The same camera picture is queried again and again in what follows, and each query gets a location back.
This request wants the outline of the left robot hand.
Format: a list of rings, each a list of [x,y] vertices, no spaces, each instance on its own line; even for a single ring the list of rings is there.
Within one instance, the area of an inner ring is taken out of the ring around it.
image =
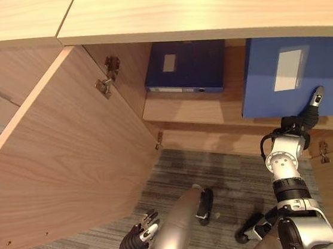
[[[147,211],[140,222],[135,224],[121,241],[119,249],[148,249],[149,242],[155,237],[159,228],[158,212]]]

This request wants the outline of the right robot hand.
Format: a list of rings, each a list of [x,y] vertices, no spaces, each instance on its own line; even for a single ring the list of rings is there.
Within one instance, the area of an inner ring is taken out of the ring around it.
[[[296,135],[312,129],[318,123],[323,96],[323,86],[317,86],[305,108],[297,116],[283,117],[280,128]]]

